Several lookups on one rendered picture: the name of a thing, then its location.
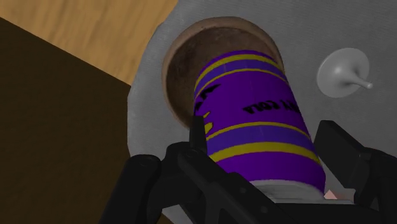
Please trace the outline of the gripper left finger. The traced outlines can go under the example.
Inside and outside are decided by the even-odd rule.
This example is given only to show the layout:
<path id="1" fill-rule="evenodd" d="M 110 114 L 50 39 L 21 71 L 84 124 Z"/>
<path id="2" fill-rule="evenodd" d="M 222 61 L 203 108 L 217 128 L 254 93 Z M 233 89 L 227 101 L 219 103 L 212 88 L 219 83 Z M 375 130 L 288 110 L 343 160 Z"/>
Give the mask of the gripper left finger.
<path id="1" fill-rule="evenodd" d="M 236 172 L 207 155 L 204 120 L 193 117 L 187 142 L 154 155 L 130 157 L 99 224 L 157 224 L 179 205 L 193 224 L 295 224 L 292 217 Z"/>

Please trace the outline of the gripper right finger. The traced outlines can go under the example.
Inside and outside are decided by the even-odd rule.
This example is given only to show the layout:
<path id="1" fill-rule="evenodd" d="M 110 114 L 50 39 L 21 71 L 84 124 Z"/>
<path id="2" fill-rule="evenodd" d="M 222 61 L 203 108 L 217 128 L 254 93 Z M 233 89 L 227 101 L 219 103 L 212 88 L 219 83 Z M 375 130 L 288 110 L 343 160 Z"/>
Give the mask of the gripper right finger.
<path id="1" fill-rule="evenodd" d="M 367 148 L 331 120 L 319 123 L 314 140 L 320 159 L 354 202 L 370 207 L 377 201 L 382 224 L 397 224 L 397 158 Z"/>

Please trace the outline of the purple and yellow can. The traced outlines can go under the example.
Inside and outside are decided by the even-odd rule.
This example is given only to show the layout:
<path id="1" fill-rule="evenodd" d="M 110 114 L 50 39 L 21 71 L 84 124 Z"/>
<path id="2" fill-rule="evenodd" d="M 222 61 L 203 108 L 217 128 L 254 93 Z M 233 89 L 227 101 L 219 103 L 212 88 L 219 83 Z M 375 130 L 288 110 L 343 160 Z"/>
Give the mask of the purple and yellow can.
<path id="1" fill-rule="evenodd" d="M 280 65 L 254 50 L 212 59 L 194 88 L 207 153 L 273 199 L 321 200 L 325 173 Z"/>

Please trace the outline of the brown bowl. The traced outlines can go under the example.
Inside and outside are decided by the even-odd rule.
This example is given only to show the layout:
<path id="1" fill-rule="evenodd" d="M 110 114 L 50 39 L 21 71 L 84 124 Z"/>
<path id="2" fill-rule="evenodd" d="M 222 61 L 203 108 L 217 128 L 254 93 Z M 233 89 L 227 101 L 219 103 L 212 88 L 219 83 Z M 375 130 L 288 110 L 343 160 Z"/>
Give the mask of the brown bowl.
<path id="1" fill-rule="evenodd" d="M 165 99 L 173 115 L 188 128 L 193 116 L 193 90 L 210 60 L 234 50 L 265 53 L 284 70 L 274 40 L 256 24 L 239 17 L 213 17 L 195 22 L 172 42 L 162 66 Z"/>

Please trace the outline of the grey funnel-shaped object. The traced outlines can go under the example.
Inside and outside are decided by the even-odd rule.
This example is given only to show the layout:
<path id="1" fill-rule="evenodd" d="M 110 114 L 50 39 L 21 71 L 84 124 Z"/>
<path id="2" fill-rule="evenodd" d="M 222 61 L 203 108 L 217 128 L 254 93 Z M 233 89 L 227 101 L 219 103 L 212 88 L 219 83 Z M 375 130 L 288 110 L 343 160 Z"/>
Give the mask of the grey funnel-shaped object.
<path id="1" fill-rule="evenodd" d="M 339 49 L 327 56 L 319 66 L 317 86 L 328 97 L 347 97 L 361 87 L 373 87 L 366 80 L 369 71 L 370 63 L 364 52 L 356 48 Z"/>

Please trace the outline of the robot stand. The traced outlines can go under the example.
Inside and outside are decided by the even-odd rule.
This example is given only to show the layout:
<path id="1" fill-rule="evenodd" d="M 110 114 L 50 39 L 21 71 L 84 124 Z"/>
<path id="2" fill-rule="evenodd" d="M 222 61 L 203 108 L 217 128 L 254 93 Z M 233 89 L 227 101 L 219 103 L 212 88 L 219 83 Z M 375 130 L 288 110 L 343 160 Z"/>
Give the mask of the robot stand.
<path id="1" fill-rule="evenodd" d="M 130 86 L 0 18 L 0 224 L 98 224 Z"/>

